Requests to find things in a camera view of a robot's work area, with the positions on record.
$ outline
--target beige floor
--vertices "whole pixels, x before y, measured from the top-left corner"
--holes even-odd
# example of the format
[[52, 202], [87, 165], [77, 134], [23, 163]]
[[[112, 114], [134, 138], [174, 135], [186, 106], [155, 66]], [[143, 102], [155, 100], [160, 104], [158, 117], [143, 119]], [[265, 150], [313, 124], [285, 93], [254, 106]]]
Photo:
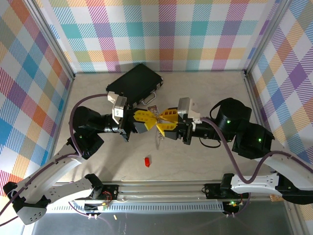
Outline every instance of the beige floor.
[[[250, 101], [240, 72], [159, 72], [164, 85], [157, 91], [152, 102], [160, 112], [176, 107], [179, 98], [190, 97], [198, 105], [199, 111], [208, 116], [210, 109], [221, 99], [233, 97], [245, 105]], [[106, 92], [108, 84], [121, 76], [120, 73], [79, 74], [73, 83], [65, 118], [57, 143], [58, 151], [69, 138], [68, 120], [73, 106], [80, 99]], [[96, 98], [84, 103], [101, 114], [110, 113], [111, 103], [104, 98]], [[103, 181], [120, 180], [217, 180], [224, 173], [234, 172], [233, 166], [223, 147], [208, 149], [200, 145], [197, 138], [190, 146], [181, 140], [164, 139], [157, 150], [156, 128], [143, 134], [131, 134], [130, 142], [124, 142], [118, 134], [101, 134], [105, 143], [88, 161], [67, 173], [60, 182], [75, 181], [86, 174], [95, 173]], [[214, 141], [205, 140], [207, 144]], [[254, 160], [238, 157], [236, 160], [245, 174], [250, 174], [256, 166]], [[149, 168], [144, 158], [151, 157]], [[267, 173], [264, 166], [261, 173]]]

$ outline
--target yellow object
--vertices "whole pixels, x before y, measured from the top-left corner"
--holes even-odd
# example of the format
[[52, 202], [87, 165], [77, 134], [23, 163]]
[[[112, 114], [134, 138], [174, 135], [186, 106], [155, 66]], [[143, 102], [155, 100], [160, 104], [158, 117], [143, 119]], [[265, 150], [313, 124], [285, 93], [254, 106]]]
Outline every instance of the yellow object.
[[178, 123], [177, 109], [166, 109], [159, 115], [159, 118], [171, 123]]
[[172, 131], [176, 128], [175, 123], [158, 123], [156, 127], [160, 131], [160, 133], [165, 137], [164, 131]]
[[157, 123], [157, 117], [148, 110], [137, 110], [134, 114], [134, 119], [145, 123], [148, 131]]

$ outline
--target small red block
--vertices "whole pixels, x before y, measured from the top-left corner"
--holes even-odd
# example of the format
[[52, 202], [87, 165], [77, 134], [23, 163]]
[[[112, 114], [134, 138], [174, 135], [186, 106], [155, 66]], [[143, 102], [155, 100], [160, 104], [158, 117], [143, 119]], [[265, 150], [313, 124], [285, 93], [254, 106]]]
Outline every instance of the small red block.
[[146, 165], [146, 167], [150, 166], [150, 159], [148, 157], [145, 158], [145, 165]]

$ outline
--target colorful plaid wall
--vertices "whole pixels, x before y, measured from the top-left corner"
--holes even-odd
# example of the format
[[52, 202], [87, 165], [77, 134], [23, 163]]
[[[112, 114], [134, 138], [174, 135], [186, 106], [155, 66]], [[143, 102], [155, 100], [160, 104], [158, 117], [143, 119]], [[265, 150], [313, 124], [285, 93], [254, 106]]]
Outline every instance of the colorful plaid wall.
[[49, 156], [69, 85], [24, 2], [0, 1], [0, 208]]
[[[312, 0], [293, 0], [252, 74], [267, 128], [313, 163]], [[300, 208], [313, 234], [313, 205]]]
[[242, 70], [279, 0], [37, 2], [73, 68], [95, 72]]

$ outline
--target white bracket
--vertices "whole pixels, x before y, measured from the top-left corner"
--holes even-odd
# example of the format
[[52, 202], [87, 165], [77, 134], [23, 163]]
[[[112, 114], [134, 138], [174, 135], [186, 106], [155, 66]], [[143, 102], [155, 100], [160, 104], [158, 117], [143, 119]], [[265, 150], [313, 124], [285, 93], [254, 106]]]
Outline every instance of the white bracket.
[[[278, 150], [290, 153], [294, 158], [297, 158], [299, 161], [312, 168], [312, 165], [309, 165], [294, 153], [285, 149], [278, 140], [272, 140], [270, 149], [271, 151]], [[264, 163], [289, 179], [298, 189], [313, 190], [313, 175], [292, 158], [288, 158], [281, 154], [274, 154], [273, 156], [268, 157]]]
[[[71, 145], [64, 145], [62, 149], [54, 155], [53, 158], [51, 158], [45, 165], [55, 162], [55, 160], [61, 156], [67, 155], [67, 154], [74, 154], [75, 150]], [[82, 162], [84, 162], [85, 159], [82, 157], [67, 157], [60, 161], [58, 161], [57, 164], [53, 164], [48, 169], [46, 169], [44, 172], [40, 174], [40, 177], [37, 177], [33, 180], [33, 182], [27, 186], [27, 189], [25, 189], [21, 194], [20, 197], [24, 197], [26, 200], [26, 203], [35, 204], [37, 203], [41, 197], [49, 190], [52, 185], [57, 182], [65, 173], [69, 172], [74, 167], [78, 166]], [[19, 191], [22, 187], [25, 186], [25, 184], [28, 182], [28, 180], [35, 175], [39, 170], [35, 171], [32, 175], [25, 178], [24, 180], [17, 183], [17, 188], [14, 189], [15, 191]]]
[[126, 105], [127, 98], [119, 96], [114, 92], [108, 92], [108, 101], [113, 103], [112, 118], [117, 124], [119, 124], [120, 119], [124, 116], [124, 107]]
[[[251, 178], [251, 176], [245, 176], [244, 178], [248, 180]], [[251, 184], [243, 183], [238, 175], [235, 175], [231, 179], [231, 190], [238, 194], [254, 192], [281, 196], [282, 194], [275, 189], [275, 187], [278, 186], [278, 181], [279, 176], [277, 173], [257, 176]]]
[[180, 98], [178, 103], [178, 115], [183, 118], [184, 114], [188, 114], [188, 118], [192, 118], [192, 130], [196, 130], [196, 124], [202, 123], [200, 113], [194, 111], [195, 104], [189, 97]]
[[51, 203], [69, 202], [77, 198], [88, 197], [93, 190], [91, 182], [82, 178], [79, 181], [69, 183], [62, 186], [51, 187], [46, 193], [45, 197], [51, 200]]

